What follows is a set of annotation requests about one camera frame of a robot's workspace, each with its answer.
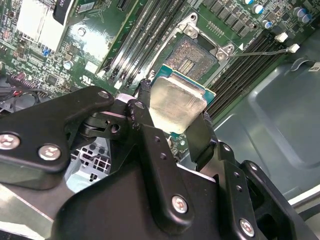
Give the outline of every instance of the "gray metal panel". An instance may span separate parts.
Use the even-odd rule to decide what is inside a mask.
[[[256,162],[287,199],[320,184],[320,72],[277,67],[215,126],[238,161]]]

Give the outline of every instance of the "electronic component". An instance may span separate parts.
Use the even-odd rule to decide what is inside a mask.
[[[74,63],[72,62],[72,61],[65,61],[64,63],[63,63],[63,68],[65,69],[65,70],[70,70],[72,67],[74,66]]]
[[[219,13],[218,17],[222,20],[224,20],[228,15],[229,15],[229,10],[224,8],[222,11]]]
[[[239,35],[241,37],[245,37],[248,33],[250,32],[250,29],[247,27],[247,26],[244,26],[240,32],[239,32]]]
[[[287,21],[290,18],[290,15],[286,12],[281,18],[283,21]]]
[[[293,9],[293,16],[297,18],[302,18],[304,15],[306,15],[307,11],[302,7],[295,7]]]
[[[127,7],[129,6],[130,2],[131,0],[120,0],[116,7],[120,11],[124,12],[125,10],[127,10]]]
[[[310,14],[306,14],[303,17],[298,18],[299,22],[303,24],[307,24],[308,22],[310,22],[311,19],[312,19],[312,16]]]
[[[292,44],[291,46],[289,46],[289,47],[287,48],[287,50],[288,50],[288,52],[294,54],[295,52],[298,51],[299,48],[300,48],[300,46],[295,43],[295,44]]]
[[[268,20],[263,20],[261,25],[264,29],[270,29],[272,27],[272,22]]]
[[[42,44],[56,52],[66,29],[53,18],[53,10],[38,0],[23,0],[16,30],[28,41]]]
[[[210,10],[211,10],[213,13],[217,14],[217,13],[220,12],[220,10],[221,10],[222,8],[223,8],[222,3],[219,2],[219,1],[217,1],[217,2],[210,8]]]
[[[236,7],[234,7],[234,9],[232,10],[232,13],[233,13],[233,14],[237,14],[239,11],[240,11],[240,8],[236,6]]]
[[[242,2],[245,5],[249,5],[249,4],[252,4],[254,2],[254,0],[243,0]]]
[[[276,15],[271,11],[269,12],[269,14],[266,16],[266,19],[268,19],[269,21],[272,21],[276,18]]]
[[[287,40],[287,38],[288,38],[288,34],[286,34],[285,32],[282,32],[279,35],[274,37],[274,39],[279,43],[283,43],[285,40]]]
[[[215,94],[163,65],[151,83],[150,115],[156,128],[182,134]]]
[[[165,65],[194,81],[198,81],[216,63],[217,59],[213,55],[187,36],[176,44],[172,53],[164,61]]]
[[[252,13],[253,14],[262,14],[263,11],[264,11],[264,6],[262,6],[260,4],[255,4],[252,7]]]
[[[228,24],[229,26],[231,26],[232,24],[234,24],[234,22],[237,20],[237,17],[233,14],[231,14],[228,19],[225,21],[226,24]]]
[[[280,10],[280,7],[276,6],[275,9],[273,9],[273,12],[276,14],[277,12],[279,12],[279,10]]]
[[[58,81],[58,79],[55,76],[52,75],[48,75],[48,78],[46,79],[46,82],[50,85],[56,85],[56,82]]]

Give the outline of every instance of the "chip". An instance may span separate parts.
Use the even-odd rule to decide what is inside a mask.
[[[273,10],[273,12],[277,13],[280,10],[279,6],[276,6],[275,9]]]
[[[282,16],[283,21],[287,21],[289,18],[290,18],[290,15],[287,12]]]
[[[46,79],[46,82],[50,85],[56,85],[57,78],[55,76],[49,75],[48,78]]]
[[[232,10],[232,13],[237,14],[237,12],[239,12],[240,8],[238,8],[237,6]]]
[[[298,32],[300,30],[300,26],[299,24],[296,24],[292,27],[292,30],[295,31],[295,32]]]
[[[266,19],[268,19],[269,21],[272,21],[273,19],[276,18],[276,15],[273,12],[270,12],[267,16]]]

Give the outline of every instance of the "capacitor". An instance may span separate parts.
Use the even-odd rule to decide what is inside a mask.
[[[310,20],[312,19],[312,16],[310,14],[306,14],[303,17],[299,17],[299,22],[306,24],[308,22],[310,22]]]
[[[268,20],[263,20],[261,24],[264,29],[270,29],[272,27],[272,22]]]
[[[307,11],[302,7],[295,7],[293,9],[293,15],[298,18],[302,18],[306,13]]]
[[[85,30],[83,27],[80,27],[80,28],[78,29],[78,35],[79,35],[80,37],[83,37],[85,34],[86,34],[86,30]]]
[[[254,14],[262,14],[263,11],[264,11],[264,6],[262,6],[260,4],[255,4],[252,7],[252,12]]]
[[[253,2],[254,2],[254,0],[243,0],[243,4],[245,4],[245,5],[252,4]]]
[[[74,63],[69,60],[63,63],[63,68],[66,70],[70,70],[73,66],[74,66]]]

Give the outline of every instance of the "mounting hole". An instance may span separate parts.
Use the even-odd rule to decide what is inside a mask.
[[[111,129],[111,133],[115,134],[115,133],[117,133],[119,131],[120,126],[118,124],[112,124],[110,126],[110,129]]]
[[[167,159],[167,156],[162,152],[162,153],[160,154],[160,158],[161,158],[162,160],[166,160],[166,159]]]
[[[241,193],[242,192],[242,187],[240,187],[239,185],[236,186],[236,189]]]
[[[160,138],[159,138],[158,136],[155,136],[155,137],[154,137],[154,141],[155,141],[156,143],[160,143]]]

